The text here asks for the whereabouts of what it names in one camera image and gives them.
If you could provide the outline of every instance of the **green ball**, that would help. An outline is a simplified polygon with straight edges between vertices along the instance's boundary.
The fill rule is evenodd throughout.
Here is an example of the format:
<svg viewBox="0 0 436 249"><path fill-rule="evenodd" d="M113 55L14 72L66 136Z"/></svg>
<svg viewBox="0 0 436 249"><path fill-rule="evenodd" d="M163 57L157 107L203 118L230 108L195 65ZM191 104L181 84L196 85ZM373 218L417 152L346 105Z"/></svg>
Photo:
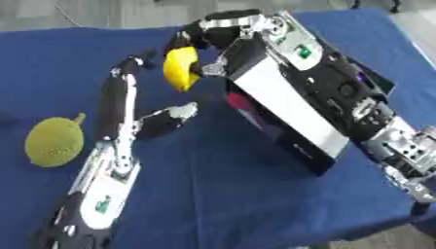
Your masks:
<svg viewBox="0 0 436 249"><path fill-rule="evenodd" d="M76 158L84 146L80 122L50 118L33 127L25 140L25 152L33 164L61 166Z"/></svg>

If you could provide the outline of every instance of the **floor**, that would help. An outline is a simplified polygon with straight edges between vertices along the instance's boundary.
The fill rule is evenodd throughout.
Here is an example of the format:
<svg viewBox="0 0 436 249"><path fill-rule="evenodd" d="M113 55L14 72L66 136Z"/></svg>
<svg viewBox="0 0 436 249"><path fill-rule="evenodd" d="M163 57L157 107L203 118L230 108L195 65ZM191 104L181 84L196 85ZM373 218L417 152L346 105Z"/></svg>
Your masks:
<svg viewBox="0 0 436 249"><path fill-rule="evenodd" d="M422 50L436 62L436 1L403 0L401 13L391 16ZM390 9L390 0L362 0L363 7ZM258 8L324 11L347 9L351 0L0 0L0 31L70 27L141 28L177 25L205 14L229 9ZM433 239L404 226L352 243L335 242L341 249L430 249Z"/></svg>

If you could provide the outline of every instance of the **robotic hand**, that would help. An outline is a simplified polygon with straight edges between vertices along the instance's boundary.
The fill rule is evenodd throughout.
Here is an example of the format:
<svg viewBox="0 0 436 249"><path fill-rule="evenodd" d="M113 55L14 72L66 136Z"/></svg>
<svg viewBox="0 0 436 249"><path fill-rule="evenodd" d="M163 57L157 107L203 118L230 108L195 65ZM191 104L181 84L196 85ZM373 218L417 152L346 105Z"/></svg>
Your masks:
<svg viewBox="0 0 436 249"><path fill-rule="evenodd" d="M208 46L221 53L215 63L200 65L196 49ZM199 77L225 77L236 83L256 70L264 71L265 78L250 80L264 81L264 91L279 96L282 93L272 89L271 80L284 78L395 186L416 200L413 214L436 201L436 192L428 185L436 179L436 127L413 129L388 106L376 84L377 75L311 34L287 12L212 14L183 27L165 51L165 77L180 90L188 90Z"/></svg>
<svg viewBox="0 0 436 249"><path fill-rule="evenodd" d="M135 75L153 66L152 56L131 55L111 69L102 86L95 147L67 197L37 232L32 248L107 248L141 168L131 152L134 140L167 134L197 113L192 102L135 115Z"/></svg>

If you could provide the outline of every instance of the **cable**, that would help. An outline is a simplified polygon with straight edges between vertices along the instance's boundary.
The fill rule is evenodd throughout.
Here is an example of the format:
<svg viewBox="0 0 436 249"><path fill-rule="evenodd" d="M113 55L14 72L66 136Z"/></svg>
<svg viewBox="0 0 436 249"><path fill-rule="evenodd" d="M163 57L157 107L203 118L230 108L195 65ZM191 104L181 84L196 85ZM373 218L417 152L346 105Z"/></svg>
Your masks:
<svg viewBox="0 0 436 249"><path fill-rule="evenodd" d="M73 25L75 25L76 27L83 27L81 24L77 23L74 19L72 19L69 15L67 15L65 11L63 11L63 9L58 4L54 4L54 6L57 8L58 11L60 11L63 17L66 18Z"/></svg>

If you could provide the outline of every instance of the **blue cloth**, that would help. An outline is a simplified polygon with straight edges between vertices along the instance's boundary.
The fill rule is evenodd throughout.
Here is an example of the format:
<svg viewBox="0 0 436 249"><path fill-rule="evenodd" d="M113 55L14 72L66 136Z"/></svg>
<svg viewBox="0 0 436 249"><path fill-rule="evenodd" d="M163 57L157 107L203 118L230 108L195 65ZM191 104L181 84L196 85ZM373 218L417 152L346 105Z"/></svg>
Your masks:
<svg viewBox="0 0 436 249"><path fill-rule="evenodd" d="M436 124L436 74L384 13L297 17L394 81L391 104L412 125ZM30 235L67 193L93 146L94 109L109 68L127 54L160 50L174 31L71 28L0 34L1 248L28 248ZM139 84L140 106L155 109L189 99L205 104L183 129L136 143L143 169L113 248L282 248L410 221L413 202L354 146L316 178L224 102L220 81L202 80L192 92L180 94L155 70L141 74ZM23 150L27 132L45 118L74 118L79 112L88 114L83 153L60 168L30 164Z"/></svg>

